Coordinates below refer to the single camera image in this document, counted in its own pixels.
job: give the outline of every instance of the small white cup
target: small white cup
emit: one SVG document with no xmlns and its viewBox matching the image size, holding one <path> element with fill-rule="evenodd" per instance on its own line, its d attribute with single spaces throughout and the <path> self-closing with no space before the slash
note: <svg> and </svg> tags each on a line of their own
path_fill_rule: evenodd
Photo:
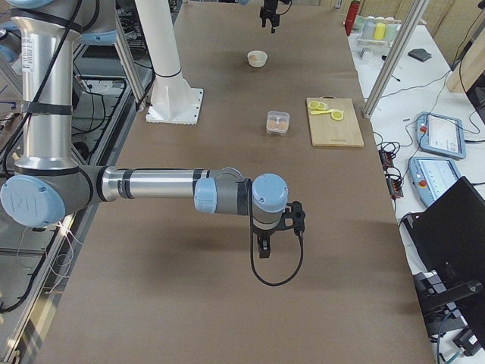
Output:
<svg viewBox="0 0 485 364">
<path fill-rule="evenodd" d="M 248 62 L 252 67 L 263 67 L 267 59 L 268 55 L 263 51 L 251 51 L 248 53 Z"/>
</svg>

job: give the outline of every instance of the wooden cutting board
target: wooden cutting board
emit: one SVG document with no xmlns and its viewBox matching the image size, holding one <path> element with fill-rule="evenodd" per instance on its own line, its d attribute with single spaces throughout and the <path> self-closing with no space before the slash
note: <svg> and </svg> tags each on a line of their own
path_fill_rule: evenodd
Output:
<svg viewBox="0 0 485 364">
<path fill-rule="evenodd" d="M 328 108 L 343 110 L 344 115 L 341 121 L 335 121 L 330 114 L 310 115 L 311 110 L 307 106 L 311 144 L 314 146 L 364 146 L 352 99 L 309 97 L 306 99 L 306 105 L 314 100 L 325 102 Z"/>
</svg>

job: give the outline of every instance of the white label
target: white label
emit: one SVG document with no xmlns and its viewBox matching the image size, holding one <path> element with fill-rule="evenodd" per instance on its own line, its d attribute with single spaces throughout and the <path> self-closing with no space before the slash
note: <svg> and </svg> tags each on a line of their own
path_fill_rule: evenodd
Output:
<svg viewBox="0 0 485 364">
<path fill-rule="evenodd" d="M 33 72 L 33 39 L 22 38 L 22 72 Z"/>
</svg>

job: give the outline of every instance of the black monitor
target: black monitor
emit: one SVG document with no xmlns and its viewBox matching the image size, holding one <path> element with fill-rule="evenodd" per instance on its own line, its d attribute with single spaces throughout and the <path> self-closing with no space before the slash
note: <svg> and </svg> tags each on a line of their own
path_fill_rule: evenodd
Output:
<svg viewBox="0 0 485 364">
<path fill-rule="evenodd" d="M 485 200 L 466 177 L 420 214 L 412 230 L 421 260 L 447 290 L 469 281 L 485 285 Z M 485 347 L 485 293 L 455 304 Z"/>
</svg>

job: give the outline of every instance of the black bracket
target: black bracket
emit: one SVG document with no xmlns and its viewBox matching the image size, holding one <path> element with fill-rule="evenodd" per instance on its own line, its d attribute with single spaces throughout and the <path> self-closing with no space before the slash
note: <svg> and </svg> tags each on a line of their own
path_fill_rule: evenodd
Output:
<svg viewBox="0 0 485 364">
<path fill-rule="evenodd" d="M 281 215 L 280 222 L 270 230 L 262 230 L 251 223 L 252 231 L 258 236 L 259 258 L 269 258 L 271 253 L 270 236 L 276 231 L 293 229 L 297 237 L 301 237 L 305 231 L 305 212 L 299 201 L 286 204 L 284 213 Z M 286 220 L 292 220 L 291 225 L 286 225 Z"/>
</svg>

